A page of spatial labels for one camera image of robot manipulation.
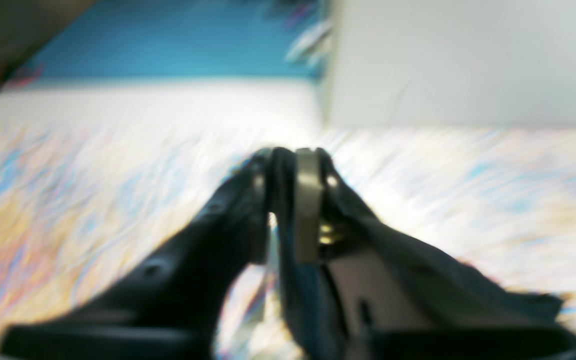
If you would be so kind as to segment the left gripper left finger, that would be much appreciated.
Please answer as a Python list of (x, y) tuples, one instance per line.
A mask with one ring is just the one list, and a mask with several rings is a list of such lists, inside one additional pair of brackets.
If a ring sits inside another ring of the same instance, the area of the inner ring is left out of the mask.
[(210, 360), (222, 306), (248, 264), (266, 259), (260, 150), (172, 235), (114, 285), (53, 319), (11, 325), (5, 360)]

